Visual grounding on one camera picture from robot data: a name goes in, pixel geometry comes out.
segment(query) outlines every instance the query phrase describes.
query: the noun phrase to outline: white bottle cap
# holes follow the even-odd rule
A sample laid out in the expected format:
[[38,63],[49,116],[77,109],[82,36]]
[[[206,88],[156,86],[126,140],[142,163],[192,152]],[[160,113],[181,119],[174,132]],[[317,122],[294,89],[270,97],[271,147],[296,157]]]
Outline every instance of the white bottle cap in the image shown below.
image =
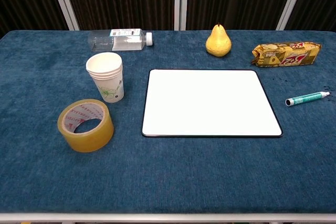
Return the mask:
[[146,33],[146,45],[147,46],[153,45],[152,33]]

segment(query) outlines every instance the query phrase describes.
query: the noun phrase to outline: green marker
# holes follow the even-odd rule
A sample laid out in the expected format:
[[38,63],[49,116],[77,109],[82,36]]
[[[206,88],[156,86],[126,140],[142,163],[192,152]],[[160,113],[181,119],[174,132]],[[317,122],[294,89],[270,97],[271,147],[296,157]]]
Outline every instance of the green marker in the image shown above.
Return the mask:
[[286,105],[293,106],[304,102],[311,102],[325,98],[328,95],[330,95],[330,92],[317,92],[313,94],[302,95],[300,97],[289,98],[286,100]]

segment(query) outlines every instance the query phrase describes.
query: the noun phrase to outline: yellow pear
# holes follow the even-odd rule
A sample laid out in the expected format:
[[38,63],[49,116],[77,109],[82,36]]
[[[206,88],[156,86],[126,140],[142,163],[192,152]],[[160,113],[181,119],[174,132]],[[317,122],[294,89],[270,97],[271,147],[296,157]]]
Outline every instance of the yellow pear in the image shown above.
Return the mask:
[[231,50],[231,40],[222,25],[218,23],[205,43],[206,51],[214,56],[222,57]]

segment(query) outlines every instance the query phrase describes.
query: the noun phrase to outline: whiteboard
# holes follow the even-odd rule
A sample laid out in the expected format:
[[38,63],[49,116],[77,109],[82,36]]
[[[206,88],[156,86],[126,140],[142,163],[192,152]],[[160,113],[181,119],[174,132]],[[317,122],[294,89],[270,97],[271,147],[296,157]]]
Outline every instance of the whiteboard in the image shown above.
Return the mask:
[[252,70],[150,71],[144,136],[280,137]]

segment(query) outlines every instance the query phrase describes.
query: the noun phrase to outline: blue tablecloth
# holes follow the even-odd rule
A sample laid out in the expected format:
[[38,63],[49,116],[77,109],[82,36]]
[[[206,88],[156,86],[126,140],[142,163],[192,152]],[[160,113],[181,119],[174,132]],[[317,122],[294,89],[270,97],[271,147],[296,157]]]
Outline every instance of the blue tablecloth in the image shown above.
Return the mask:
[[[210,32],[154,31],[153,47],[120,52],[125,97],[107,104],[115,133],[87,154],[67,145],[57,118],[77,100],[102,100],[85,70],[94,54],[88,32],[12,31],[2,38],[0,212],[336,213],[336,99],[285,106],[286,98],[336,89],[336,34],[230,30],[232,50],[216,58],[205,51]],[[281,41],[323,48],[309,66],[250,65],[257,44]],[[283,137],[142,136],[153,68],[256,70]]]

